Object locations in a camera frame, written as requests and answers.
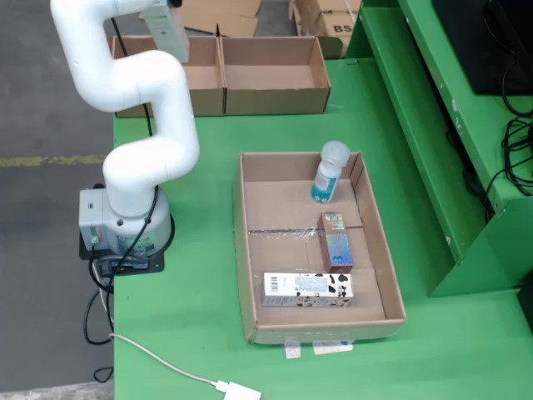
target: cardboard box stack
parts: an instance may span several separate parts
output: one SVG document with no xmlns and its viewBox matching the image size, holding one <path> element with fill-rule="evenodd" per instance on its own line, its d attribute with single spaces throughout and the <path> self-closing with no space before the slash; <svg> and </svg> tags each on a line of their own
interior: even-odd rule
<svg viewBox="0 0 533 400">
<path fill-rule="evenodd" d="M 183 0 L 180 7 L 185 28 L 222 36 L 251 37 L 256 31 L 261 0 Z"/>
<path fill-rule="evenodd" d="M 298 34 L 318 36 L 324 58 L 343 58 L 362 0 L 294 0 Z"/>
<path fill-rule="evenodd" d="M 122 38 L 129 55 L 157 48 L 151 36 Z M 331 83 L 316 37 L 191 36 L 189 42 L 183 68 L 197 117 L 326 110 Z M 124 57 L 116 37 L 109 44 L 115 59 Z M 136 106 L 117 116 L 145 114 Z"/>
</svg>

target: plastic bottle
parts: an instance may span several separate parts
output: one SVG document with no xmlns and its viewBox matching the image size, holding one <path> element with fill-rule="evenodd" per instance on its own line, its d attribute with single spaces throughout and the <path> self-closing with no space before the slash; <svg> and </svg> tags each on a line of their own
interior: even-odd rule
<svg viewBox="0 0 533 400">
<path fill-rule="evenodd" d="M 350 158 L 350 149 L 343 142 L 332 140 L 322 148 L 321 158 L 311 194 L 315 201 L 325 204 L 335 193 L 342 169 Z"/>
</svg>

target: yellow floor line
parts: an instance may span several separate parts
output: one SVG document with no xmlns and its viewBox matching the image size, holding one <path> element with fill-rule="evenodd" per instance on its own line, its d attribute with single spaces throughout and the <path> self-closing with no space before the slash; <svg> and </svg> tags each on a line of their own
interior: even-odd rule
<svg viewBox="0 0 533 400">
<path fill-rule="evenodd" d="M 40 167 L 45 164 L 76 165 L 76 164 L 102 164 L 105 155 L 71 157 L 13 157 L 0 158 L 0 167 Z"/>
</svg>

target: gray concrete floor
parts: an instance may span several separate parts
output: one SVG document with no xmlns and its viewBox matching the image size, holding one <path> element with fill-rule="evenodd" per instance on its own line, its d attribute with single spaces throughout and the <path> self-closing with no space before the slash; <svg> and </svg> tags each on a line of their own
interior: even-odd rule
<svg viewBox="0 0 533 400">
<path fill-rule="evenodd" d="M 287 0 L 264 0 L 258 18 L 257 36 L 296 34 Z M 123 34 L 147 33 L 135 15 L 118 23 Z M 5 2 L 0 36 L 0 393 L 90 382 L 112 365 L 112 348 L 82 336 L 95 287 L 77 257 L 77 207 L 79 190 L 102 181 L 102 165 L 53 157 L 109 153 L 112 116 L 77 95 L 49 0 Z M 107 334 L 99 304 L 90 328 Z M 65 393 L 4 398 L 81 398 Z"/>
</svg>

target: usb connector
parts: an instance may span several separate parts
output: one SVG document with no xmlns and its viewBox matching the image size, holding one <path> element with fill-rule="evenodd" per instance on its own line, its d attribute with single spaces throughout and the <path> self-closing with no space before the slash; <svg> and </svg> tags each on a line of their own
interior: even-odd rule
<svg viewBox="0 0 533 400">
<path fill-rule="evenodd" d="M 224 400 L 260 400 L 261 392 L 234 382 L 218 381 L 217 390 L 226 394 Z"/>
</svg>

